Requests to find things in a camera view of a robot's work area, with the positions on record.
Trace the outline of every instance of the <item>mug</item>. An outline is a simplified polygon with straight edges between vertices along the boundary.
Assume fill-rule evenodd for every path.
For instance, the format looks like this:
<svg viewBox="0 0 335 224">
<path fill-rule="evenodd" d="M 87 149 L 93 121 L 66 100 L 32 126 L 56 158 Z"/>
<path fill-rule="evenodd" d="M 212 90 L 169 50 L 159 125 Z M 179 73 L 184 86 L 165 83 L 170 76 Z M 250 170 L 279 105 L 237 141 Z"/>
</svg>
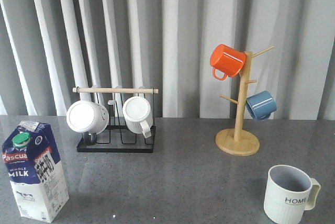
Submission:
<svg viewBox="0 0 335 224">
<path fill-rule="evenodd" d="M 91 101 L 77 101 L 70 106 L 66 113 L 69 127 L 76 132 L 99 134 L 106 129 L 108 120 L 107 109 Z"/>
<path fill-rule="evenodd" d="M 276 102 L 268 91 L 248 97 L 245 106 L 251 117 L 260 121 L 270 118 L 271 113 L 277 110 Z"/>
<path fill-rule="evenodd" d="M 151 136 L 152 115 L 149 101 L 143 97 L 129 98 L 123 108 L 126 125 L 133 133 L 142 133 L 145 138 Z"/>
<path fill-rule="evenodd" d="M 237 75 L 244 66 L 247 55 L 239 52 L 224 44 L 220 44 L 215 48 L 211 57 L 210 65 L 213 67 L 213 76 L 219 80 L 225 80 L 227 76 L 233 77 Z M 223 77 L 216 75 L 216 70 L 224 73 Z"/>
<path fill-rule="evenodd" d="M 312 210 L 320 184 L 302 170 L 290 165 L 269 169 L 264 211 L 277 224 L 298 224 L 305 210 Z"/>
</svg>

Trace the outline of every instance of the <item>pascual milk carton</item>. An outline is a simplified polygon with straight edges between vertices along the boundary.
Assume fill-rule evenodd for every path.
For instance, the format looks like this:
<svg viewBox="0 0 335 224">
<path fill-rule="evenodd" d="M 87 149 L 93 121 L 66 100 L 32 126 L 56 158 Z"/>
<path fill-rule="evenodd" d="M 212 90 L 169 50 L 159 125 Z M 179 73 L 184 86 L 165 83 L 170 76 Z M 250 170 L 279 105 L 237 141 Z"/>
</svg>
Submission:
<svg viewBox="0 0 335 224">
<path fill-rule="evenodd" d="M 51 126 L 22 121 L 2 152 L 21 216 L 52 222 L 69 194 Z"/>
</svg>

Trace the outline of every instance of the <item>round wooden base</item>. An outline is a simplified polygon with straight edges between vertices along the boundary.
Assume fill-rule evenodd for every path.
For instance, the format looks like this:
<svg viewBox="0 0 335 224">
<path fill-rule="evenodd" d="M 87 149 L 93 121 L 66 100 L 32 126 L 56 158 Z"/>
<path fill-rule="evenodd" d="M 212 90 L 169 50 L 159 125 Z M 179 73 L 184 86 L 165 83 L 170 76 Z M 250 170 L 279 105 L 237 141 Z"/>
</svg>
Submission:
<svg viewBox="0 0 335 224">
<path fill-rule="evenodd" d="M 239 141 L 235 141 L 234 130 L 234 128 L 225 129 L 216 134 L 215 142 L 218 148 L 237 156 L 249 156 L 257 153 L 260 147 L 258 138 L 254 134 L 242 130 L 241 138 Z"/>
</svg>

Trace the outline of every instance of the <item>white ceramic mug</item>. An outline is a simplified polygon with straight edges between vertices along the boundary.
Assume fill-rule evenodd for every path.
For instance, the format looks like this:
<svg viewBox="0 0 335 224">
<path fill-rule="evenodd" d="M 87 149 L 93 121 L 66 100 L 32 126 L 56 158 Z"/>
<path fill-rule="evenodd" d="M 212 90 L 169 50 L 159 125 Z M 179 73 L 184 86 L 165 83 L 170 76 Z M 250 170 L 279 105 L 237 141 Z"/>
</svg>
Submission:
<svg viewBox="0 0 335 224">
<path fill-rule="evenodd" d="M 320 184 L 289 165 L 269 169 L 264 198 L 266 215 L 277 224 L 298 224 L 305 210 L 312 210 Z"/>
<path fill-rule="evenodd" d="M 90 101 L 77 101 L 70 106 L 66 113 L 66 121 L 69 127 L 76 132 L 99 134 L 106 129 L 108 120 L 107 109 Z"/>
<path fill-rule="evenodd" d="M 127 127 L 134 133 L 142 133 L 145 138 L 151 136 L 152 115 L 149 101 L 143 97 L 129 98 L 123 108 Z"/>
</svg>

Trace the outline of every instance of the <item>speckled countertop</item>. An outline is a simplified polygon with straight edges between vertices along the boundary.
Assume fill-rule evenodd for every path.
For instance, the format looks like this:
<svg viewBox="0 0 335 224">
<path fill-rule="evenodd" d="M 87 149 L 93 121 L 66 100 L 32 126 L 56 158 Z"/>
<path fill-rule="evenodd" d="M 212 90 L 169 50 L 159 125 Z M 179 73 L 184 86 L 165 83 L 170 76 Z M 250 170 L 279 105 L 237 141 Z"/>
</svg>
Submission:
<svg viewBox="0 0 335 224">
<path fill-rule="evenodd" d="M 57 141 L 70 200 L 53 223 L 272 223 L 263 199 L 276 164 L 321 184 L 301 223 L 335 220 L 335 121 L 245 120 L 261 146 L 240 157 L 215 145 L 233 120 L 157 118 L 153 153 L 77 153 L 65 117 L 0 116 L 0 144 L 23 119 L 50 123 Z M 0 223 L 42 223 L 19 216 L 3 162 L 0 184 Z"/>
</svg>

